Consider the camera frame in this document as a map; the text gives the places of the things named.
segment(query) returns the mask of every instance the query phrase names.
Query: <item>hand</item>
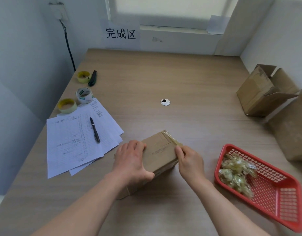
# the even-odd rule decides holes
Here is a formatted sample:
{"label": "hand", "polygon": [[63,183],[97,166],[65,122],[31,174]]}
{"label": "hand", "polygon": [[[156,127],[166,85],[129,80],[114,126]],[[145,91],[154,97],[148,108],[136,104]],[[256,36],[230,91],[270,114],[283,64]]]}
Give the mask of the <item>hand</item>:
{"label": "hand", "polygon": [[178,167],[181,176],[190,187],[200,180],[205,180],[204,161],[202,157],[188,146],[176,146],[175,152],[178,158]]}
{"label": "hand", "polygon": [[153,172],[144,169],[142,163],[142,152],[146,144],[137,140],[121,145],[115,154],[113,171],[117,172],[126,181],[126,184],[137,184],[141,181],[151,181]]}

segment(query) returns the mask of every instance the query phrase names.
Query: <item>cardboard box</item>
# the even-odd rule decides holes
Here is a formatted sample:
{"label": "cardboard box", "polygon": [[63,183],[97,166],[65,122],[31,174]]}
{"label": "cardboard box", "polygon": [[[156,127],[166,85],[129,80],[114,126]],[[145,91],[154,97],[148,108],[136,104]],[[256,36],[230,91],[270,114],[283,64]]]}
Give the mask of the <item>cardboard box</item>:
{"label": "cardboard box", "polygon": [[268,125],[285,157],[302,161],[302,90],[297,99],[268,121]]}
{"label": "cardboard box", "polygon": [[[155,177],[177,164],[175,146],[182,144],[178,143],[166,130],[144,139],[142,142],[146,143],[142,156],[143,166],[147,171],[153,172]],[[117,199],[133,194],[145,183],[126,187],[119,193]]]}
{"label": "cardboard box", "polygon": [[258,64],[236,92],[244,113],[254,117],[265,117],[287,99],[297,96],[298,87],[276,66]]}

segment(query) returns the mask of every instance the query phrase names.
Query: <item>yellow tape roll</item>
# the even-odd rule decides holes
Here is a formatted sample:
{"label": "yellow tape roll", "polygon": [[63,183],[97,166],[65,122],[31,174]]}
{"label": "yellow tape roll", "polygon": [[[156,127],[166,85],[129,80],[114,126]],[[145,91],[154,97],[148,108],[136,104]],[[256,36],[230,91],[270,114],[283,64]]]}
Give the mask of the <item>yellow tape roll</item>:
{"label": "yellow tape roll", "polygon": [[77,79],[80,83],[86,84],[91,79],[91,74],[88,71],[81,71],[78,73]]}
{"label": "yellow tape roll", "polygon": [[69,114],[77,109],[77,103],[71,98],[66,98],[59,101],[57,107],[62,113]]}

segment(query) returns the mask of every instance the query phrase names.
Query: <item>wooden table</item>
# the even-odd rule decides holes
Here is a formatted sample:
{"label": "wooden table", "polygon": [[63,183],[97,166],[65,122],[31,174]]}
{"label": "wooden table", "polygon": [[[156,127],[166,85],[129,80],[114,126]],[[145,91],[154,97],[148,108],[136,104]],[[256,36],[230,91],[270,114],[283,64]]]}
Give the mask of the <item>wooden table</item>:
{"label": "wooden table", "polygon": [[[92,91],[125,133],[125,142],[163,129],[198,151],[213,181],[222,146],[232,143],[292,174],[302,184],[302,164],[283,156],[262,120],[244,115],[236,91],[248,76],[238,57],[89,49],[77,72],[97,70]],[[85,87],[70,80],[63,98]],[[161,99],[171,101],[162,106]],[[51,117],[58,114],[54,110]],[[111,170],[115,149],[74,176],[47,179],[46,127],[0,206],[0,235],[29,235],[81,197]],[[280,235],[271,221],[220,189],[256,224]],[[217,235],[178,167],[116,201],[100,235]]]}

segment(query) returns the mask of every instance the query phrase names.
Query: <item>black pen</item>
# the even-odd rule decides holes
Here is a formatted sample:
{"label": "black pen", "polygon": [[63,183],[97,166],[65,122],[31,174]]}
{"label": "black pen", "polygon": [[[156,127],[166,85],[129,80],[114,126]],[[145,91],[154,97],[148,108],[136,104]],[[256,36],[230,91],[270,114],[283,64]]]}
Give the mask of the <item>black pen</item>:
{"label": "black pen", "polygon": [[97,143],[100,143],[101,141],[100,141],[100,138],[98,137],[97,131],[96,131],[96,129],[95,129],[95,125],[94,125],[93,119],[90,118],[90,121],[91,121],[93,130],[94,130],[94,138],[95,138],[95,141],[96,141]]}

